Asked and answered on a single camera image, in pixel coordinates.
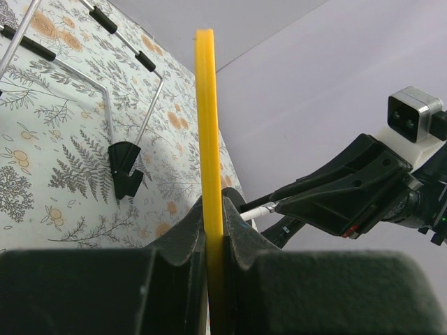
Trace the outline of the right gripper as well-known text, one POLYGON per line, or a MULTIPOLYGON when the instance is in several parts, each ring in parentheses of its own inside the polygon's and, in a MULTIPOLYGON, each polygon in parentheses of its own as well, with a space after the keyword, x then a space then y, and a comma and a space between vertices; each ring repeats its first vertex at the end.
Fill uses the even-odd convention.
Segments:
MULTIPOLYGON (((380 197, 402 189, 411 165, 371 135, 360 134, 331 161, 276 190, 276 212, 334 236, 349 235, 377 212, 380 197)), ((446 146, 413 173, 422 186, 396 205, 384 222, 433 231, 433 244, 446 243, 446 146)))

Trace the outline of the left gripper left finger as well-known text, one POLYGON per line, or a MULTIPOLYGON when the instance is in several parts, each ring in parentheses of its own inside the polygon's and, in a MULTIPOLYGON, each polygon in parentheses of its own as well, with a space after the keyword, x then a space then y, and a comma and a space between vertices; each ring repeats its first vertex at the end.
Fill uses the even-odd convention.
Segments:
POLYGON ((153 241, 145 304, 146 334, 206 333, 206 270, 203 204, 153 241))

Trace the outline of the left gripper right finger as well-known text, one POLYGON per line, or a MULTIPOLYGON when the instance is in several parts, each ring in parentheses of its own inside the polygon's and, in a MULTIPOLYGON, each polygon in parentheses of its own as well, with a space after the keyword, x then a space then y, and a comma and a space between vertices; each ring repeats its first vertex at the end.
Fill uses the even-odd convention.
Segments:
POLYGON ((223 264, 227 334, 258 329, 257 313, 265 309, 256 261, 277 247, 246 223, 230 198, 223 197, 223 264))

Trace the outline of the red whiteboard marker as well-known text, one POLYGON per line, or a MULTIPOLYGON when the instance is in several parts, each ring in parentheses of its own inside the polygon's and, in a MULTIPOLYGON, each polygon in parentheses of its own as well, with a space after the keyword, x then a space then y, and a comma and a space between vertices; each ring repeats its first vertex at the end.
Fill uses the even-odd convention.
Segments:
POLYGON ((261 216, 265 216, 275 212, 275 208, 277 203, 269 202, 267 204, 261 205, 244 213, 241 213, 240 216, 243 221, 250 221, 261 216))

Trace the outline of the yellow framed whiteboard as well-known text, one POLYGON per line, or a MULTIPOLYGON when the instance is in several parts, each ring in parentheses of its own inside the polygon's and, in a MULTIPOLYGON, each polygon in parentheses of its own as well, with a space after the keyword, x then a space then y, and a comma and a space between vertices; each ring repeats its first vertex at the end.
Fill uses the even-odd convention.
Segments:
POLYGON ((227 329, 224 294, 224 225, 213 30, 197 30, 195 62, 210 331, 212 334, 225 334, 227 329))

